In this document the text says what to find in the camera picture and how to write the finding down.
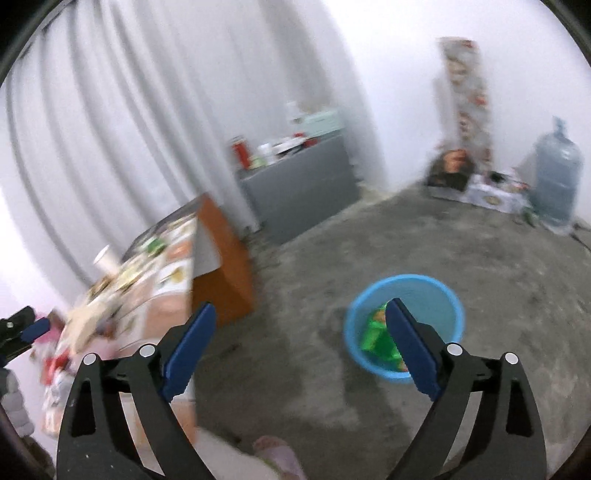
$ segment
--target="large plastic bottle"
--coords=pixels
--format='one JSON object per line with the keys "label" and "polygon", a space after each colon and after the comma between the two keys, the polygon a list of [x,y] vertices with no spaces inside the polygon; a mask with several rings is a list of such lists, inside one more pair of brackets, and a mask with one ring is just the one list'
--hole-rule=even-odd
{"label": "large plastic bottle", "polygon": [[558,235],[573,227],[574,204],[579,189],[583,156],[566,138],[564,121],[554,117],[554,132],[543,135],[535,146],[535,209],[542,224]]}

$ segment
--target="blue bucket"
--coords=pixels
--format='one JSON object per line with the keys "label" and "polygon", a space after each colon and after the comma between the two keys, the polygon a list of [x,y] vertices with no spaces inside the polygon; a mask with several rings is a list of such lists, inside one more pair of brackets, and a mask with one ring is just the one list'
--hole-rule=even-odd
{"label": "blue bucket", "polygon": [[439,280],[423,275],[398,275],[371,285],[349,306],[345,319],[345,344],[353,359],[367,371],[393,382],[411,382],[408,372],[361,350],[368,317],[388,300],[400,298],[418,322],[435,328],[445,343],[462,340],[464,308],[457,295]]}

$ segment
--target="blue gripper pad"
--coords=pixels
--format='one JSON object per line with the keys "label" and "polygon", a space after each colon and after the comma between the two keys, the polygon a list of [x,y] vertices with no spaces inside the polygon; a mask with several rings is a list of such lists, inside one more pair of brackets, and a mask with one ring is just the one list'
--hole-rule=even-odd
{"label": "blue gripper pad", "polygon": [[386,305],[388,332],[419,392],[429,395],[435,401],[441,394],[441,387],[437,382],[437,362],[415,328],[417,321],[406,308],[403,311],[397,302],[402,303],[400,299],[393,299]]}
{"label": "blue gripper pad", "polygon": [[41,335],[49,332],[51,328],[51,324],[49,319],[42,318],[33,322],[32,325],[29,325],[21,332],[21,340],[25,343],[33,343],[37,340]]}
{"label": "blue gripper pad", "polygon": [[168,402],[187,388],[195,366],[216,330],[216,309],[208,303],[188,323],[189,327],[163,368],[164,384],[160,394]]}

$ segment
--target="gray cabinet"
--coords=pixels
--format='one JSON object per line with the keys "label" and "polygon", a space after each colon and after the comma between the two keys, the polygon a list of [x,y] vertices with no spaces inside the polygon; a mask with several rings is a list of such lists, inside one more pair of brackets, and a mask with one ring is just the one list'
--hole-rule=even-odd
{"label": "gray cabinet", "polygon": [[278,163],[242,172],[269,239],[282,244],[359,200],[343,136],[329,135]]}

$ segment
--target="printed tablecloth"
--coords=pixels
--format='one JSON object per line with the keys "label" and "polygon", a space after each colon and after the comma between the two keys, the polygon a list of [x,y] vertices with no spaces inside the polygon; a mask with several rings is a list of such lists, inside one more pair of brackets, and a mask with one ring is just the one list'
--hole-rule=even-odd
{"label": "printed tablecloth", "polygon": [[[114,281],[112,287],[108,287],[92,301],[86,295],[78,302],[78,308],[102,302],[112,306],[115,312],[109,315],[107,325],[102,319],[96,327],[74,325],[69,315],[66,328],[51,355],[51,383],[46,389],[41,426],[44,432],[52,436],[59,434],[73,378],[85,354],[93,351],[102,359],[129,356],[145,343],[158,343],[170,327],[187,322],[191,314],[193,241],[196,231],[195,215],[160,226],[155,234],[167,246],[160,255],[144,262],[141,276],[129,289],[123,293],[117,291],[118,283]],[[142,255],[145,256],[146,253],[145,248],[140,245],[125,265],[133,264]],[[72,348],[72,332],[79,335],[85,328],[92,329],[92,334],[84,348],[75,351]],[[48,357],[48,353],[45,351],[42,356]],[[147,445],[130,394],[122,394],[122,404],[136,446]],[[174,398],[171,406],[183,430],[193,441],[196,422],[191,385],[183,395]]]}

